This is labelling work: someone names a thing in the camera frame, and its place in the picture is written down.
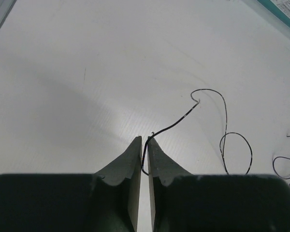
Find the teal package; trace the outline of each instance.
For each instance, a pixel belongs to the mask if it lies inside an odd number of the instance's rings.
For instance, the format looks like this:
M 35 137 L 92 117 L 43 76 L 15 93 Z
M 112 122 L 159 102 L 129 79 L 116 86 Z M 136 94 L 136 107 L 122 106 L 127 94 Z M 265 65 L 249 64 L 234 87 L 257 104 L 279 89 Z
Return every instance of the teal package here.
M 290 18 L 286 16 L 271 0 L 258 0 L 266 9 L 272 12 L 277 18 L 284 22 L 290 28 Z M 290 2 L 285 0 L 274 0 L 274 2 Z

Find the white surface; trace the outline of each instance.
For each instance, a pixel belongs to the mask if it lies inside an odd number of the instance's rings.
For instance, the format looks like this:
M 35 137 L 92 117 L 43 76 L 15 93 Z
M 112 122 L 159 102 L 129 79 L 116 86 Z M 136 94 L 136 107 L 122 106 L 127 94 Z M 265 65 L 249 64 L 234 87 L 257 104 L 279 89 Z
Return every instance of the white surface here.
M 18 0 L 0 30 L 0 173 L 95 172 L 204 87 L 224 95 L 229 131 L 250 142 L 251 172 L 273 173 L 273 154 L 290 154 L 290 41 L 246 4 Z M 222 174 L 223 104 L 210 97 L 157 141 L 188 171 Z M 227 138 L 226 161 L 246 171 L 241 138 Z M 147 232 L 145 176 L 141 188 Z

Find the white table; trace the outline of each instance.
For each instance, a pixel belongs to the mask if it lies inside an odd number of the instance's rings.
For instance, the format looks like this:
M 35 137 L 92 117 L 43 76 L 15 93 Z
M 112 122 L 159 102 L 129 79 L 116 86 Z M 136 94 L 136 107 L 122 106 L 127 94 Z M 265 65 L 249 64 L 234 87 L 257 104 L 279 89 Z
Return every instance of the white table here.
M 98 171 L 204 87 L 250 142 L 251 173 L 272 174 L 273 155 L 290 156 L 290 40 L 245 3 L 18 0 L 0 30 L 0 174 Z M 223 102 L 196 98 L 157 141 L 188 171 L 223 174 Z M 230 173 L 245 173 L 240 137 L 225 153 Z M 143 175 L 138 231 L 150 230 Z

